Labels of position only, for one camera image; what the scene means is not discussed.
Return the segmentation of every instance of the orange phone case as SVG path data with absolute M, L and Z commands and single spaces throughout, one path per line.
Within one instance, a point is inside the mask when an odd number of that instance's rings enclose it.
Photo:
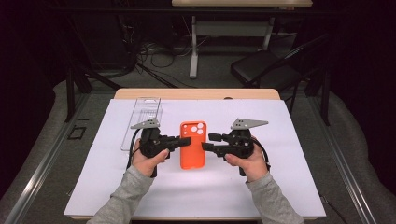
M 180 124 L 180 137 L 190 137 L 189 146 L 180 148 L 180 166 L 184 170 L 201 168 L 205 165 L 206 123 L 201 120 L 184 121 Z

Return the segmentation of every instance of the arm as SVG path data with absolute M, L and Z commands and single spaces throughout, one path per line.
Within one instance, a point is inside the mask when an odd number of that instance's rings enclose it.
M 139 148 L 139 141 L 136 141 L 134 148 Z M 168 153 L 169 150 L 165 149 L 157 156 L 148 159 L 137 150 L 132 166 L 125 172 L 119 187 L 87 223 L 129 223 L 140 200 L 154 181 L 150 178 L 154 167 L 164 162 Z
M 253 202 L 263 223 L 304 223 L 268 172 L 262 150 L 257 145 L 254 145 L 253 154 L 247 159 L 240 159 L 232 154 L 227 154 L 225 159 L 232 166 L 244 169 L 247 187 L 252 193 Z

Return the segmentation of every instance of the gray sleeve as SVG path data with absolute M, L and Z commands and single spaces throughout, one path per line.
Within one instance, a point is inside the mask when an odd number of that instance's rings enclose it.
M 153 180 L 131 166 L 107 203 L 87 223 L 129 223 Z
M 262 223 L 304 223 L 304 219 L 291 207 L 270 173 L 256 181 L 247 183 L 247 187 L 250 189 L 253 202 L 262 217 Z

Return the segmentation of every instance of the human hand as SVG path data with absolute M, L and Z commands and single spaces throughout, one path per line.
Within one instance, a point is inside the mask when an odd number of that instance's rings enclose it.
M 165 159 L 169 154 L 169 150 L 164 149 L 160 153 L 158 153 L 158 155 L 156 155 L 155 157 L 147 158 L 142 154 L 139 147 L 140 147 L 140 139 L 137 139 L 136 143 L 134 144 L 134 156 L 132 157 L 132 165 L 140 173 L 150 177 L 152 175 L 152 172 L 154 172 L 155 166 L 157 166 L 160 162 L 165 162 Z
M 256 144 L 253 153 L 247 159 L 241 159 L 233 154 L 226 154 L 224 158 L 231 166 L 241 167 L 247 175 L 248 182 L 258 180 L 268 173 L 262 150 Z

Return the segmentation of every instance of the dark background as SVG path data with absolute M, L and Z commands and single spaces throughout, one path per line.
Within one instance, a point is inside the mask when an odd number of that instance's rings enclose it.
M 170 1 L 134 3 L 139 7 L 169 7 Z M 71 0 L 63 4 L 80 3 Z M 114 3 L 96 0 L 90 4 L 104 7 Z M 55 98 L 52 88 L 65 80 L 69 56 L 93 69 L 122 69 L 134 66 L 134 55 L 131 46 L 122 44 L 124 36 L 117 16 L 96 15 L 93 19 L 80 15 L 73 18 L 76 26 L 71 27 L 63 17 L 43 12 L 35 1 L 3 1 L 0 6 L 3 196 L 49 115 Z M 360 124 L 369 147 L 369 161 L 380 181 L 396 193 L 395 3 L 317 0 L 313 8 L 346 10 L 348 16 L 338 20 L 305 19 L 296 45 L 321 33 L 333 35 L 332 47 L 326 52 L 332 62 L 331 90 Z M 172 27 L 182 33 L 170 16 L 139 17 L 138 25 L 140 34 L 166 47 L 174 38 Z

